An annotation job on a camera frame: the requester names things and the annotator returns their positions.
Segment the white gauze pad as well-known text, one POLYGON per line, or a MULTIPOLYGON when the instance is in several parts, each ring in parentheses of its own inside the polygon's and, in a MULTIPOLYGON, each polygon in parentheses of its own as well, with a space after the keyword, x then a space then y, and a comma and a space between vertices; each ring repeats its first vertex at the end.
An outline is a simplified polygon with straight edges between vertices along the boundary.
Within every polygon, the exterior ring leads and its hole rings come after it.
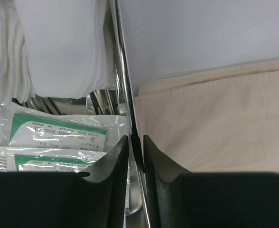
POLYGON ((0 0, 0 103, 35 96, 30 79, 27 46, 11 0, 0 0))
POLYGON ((106 0, 16 0, 34 94, 81 98, 113 70, 106 0))

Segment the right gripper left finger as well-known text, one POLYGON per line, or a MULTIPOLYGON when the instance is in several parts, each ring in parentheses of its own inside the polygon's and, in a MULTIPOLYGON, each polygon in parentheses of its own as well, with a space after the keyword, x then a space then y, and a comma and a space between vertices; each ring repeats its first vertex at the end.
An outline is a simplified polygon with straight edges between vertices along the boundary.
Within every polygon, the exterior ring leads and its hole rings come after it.
POLYGON ((81 178, 83 228, 122 228, 129 160, 128 137, 123 136, 114 148, 88 168, 77 173, 81 178))

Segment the beige cloth drape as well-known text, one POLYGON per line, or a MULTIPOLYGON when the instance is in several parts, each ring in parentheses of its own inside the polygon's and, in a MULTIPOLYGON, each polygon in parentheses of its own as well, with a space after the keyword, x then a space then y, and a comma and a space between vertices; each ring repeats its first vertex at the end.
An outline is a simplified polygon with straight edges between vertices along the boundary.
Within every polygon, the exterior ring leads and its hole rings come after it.
POLYGON ((279 60, 140 86, 140 136, 190 171, 279 173, 279 60))

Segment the green white suture packet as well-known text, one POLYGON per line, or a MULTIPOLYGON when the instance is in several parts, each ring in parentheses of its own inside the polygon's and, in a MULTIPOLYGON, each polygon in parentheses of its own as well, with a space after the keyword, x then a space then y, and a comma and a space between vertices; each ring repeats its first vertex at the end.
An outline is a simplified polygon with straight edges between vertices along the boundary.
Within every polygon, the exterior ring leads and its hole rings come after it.
POLYGON ((109 152, 128 134, 128 120, 119 115, 53 115, 0 105, 0 146, 109 152))

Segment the steel hemostat forceps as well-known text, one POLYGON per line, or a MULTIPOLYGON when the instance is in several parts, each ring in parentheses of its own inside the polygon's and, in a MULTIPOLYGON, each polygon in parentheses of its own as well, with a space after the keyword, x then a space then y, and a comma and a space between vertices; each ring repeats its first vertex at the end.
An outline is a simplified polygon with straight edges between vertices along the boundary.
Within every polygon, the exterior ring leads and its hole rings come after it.
POLYGON ((40 97, 40 96, 31 97, 30 96, 24 102, 19 102, 19 100, 17 98, 12 98, 12 102, 14 102, 18 105, 21 105, 23 107, 38 110, 38 111, 45 112, 48 114, 63 115, 63 113, 60 111, 60 109, 55 104, 53 99, 48 98, 48 97, 40 97))

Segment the stainless steel tray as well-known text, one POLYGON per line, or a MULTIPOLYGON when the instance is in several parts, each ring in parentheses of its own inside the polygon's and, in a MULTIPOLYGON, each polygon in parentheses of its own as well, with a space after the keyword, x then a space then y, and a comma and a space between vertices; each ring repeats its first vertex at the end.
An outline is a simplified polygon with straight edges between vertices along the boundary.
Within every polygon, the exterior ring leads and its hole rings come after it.
POLYGON ((109 31, 110 48, 113 58, 113 73, 119 76, 120 84, 123 90, 126 113, 129 118, 130 132, 128 135, 129 152, 132 151, 136 163, 139 189, 141 192, 142 205, 146 206, 146 190, 144 180, 144 161, 140 138, 136 126, 135 109, 133 103, 133 92, 130 85, 127 58, 125 53, 125 41, 123 28, 120 18, 119 6, 116 0, 108 1, 108 12, 106 15, 105 27, 109 31))

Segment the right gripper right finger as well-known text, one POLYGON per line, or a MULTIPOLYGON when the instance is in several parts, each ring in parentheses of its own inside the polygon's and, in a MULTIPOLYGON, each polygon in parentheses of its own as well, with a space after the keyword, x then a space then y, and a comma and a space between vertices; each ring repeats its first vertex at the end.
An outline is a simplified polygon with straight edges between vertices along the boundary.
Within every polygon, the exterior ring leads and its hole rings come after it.
POLYGON ((144 135, 147 209, 152 228, 187 228, 183 201, 183 174, 190 172, 163 153, 144 135))

